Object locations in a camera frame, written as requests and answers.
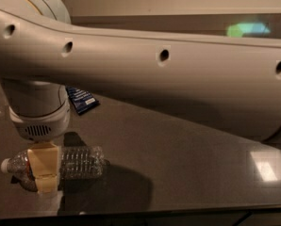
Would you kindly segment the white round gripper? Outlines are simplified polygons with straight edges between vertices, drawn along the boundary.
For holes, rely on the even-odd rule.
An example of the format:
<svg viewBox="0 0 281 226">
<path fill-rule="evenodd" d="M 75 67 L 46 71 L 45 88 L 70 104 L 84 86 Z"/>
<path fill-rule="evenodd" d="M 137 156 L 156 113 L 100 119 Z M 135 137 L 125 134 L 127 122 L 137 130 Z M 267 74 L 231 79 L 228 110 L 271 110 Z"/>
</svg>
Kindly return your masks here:
<svg viewBox="0 0 281 226">
<path fill-rule="evenodd" d="M 20 137 L 32 141 L 50 141 L 65 133 L 70 121 L 68 101 L 55 112 L 40 116 L 19 116 L 9 109 L 10 119 Z M 39 193 L 58 190 L 59 147 L 52 142 L 34 143 L 27 156 Z"/>
</svg>

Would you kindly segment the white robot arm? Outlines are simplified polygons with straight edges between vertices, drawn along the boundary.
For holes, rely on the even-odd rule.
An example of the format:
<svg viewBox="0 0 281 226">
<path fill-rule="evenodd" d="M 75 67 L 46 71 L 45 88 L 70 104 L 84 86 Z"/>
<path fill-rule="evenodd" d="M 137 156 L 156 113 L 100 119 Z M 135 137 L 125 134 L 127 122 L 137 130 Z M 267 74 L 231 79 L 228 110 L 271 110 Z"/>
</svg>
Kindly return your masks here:
<svg viewBox="0 0 281 226">
<path fill-rule="evenodd" d="M 0 0 L 0 80 L 21 137 L 69 123 L 68 87 L 281 149 L 281 9 L 193 14 L 187 32 L 76 26 L 61 0 Z"/>
</svg>

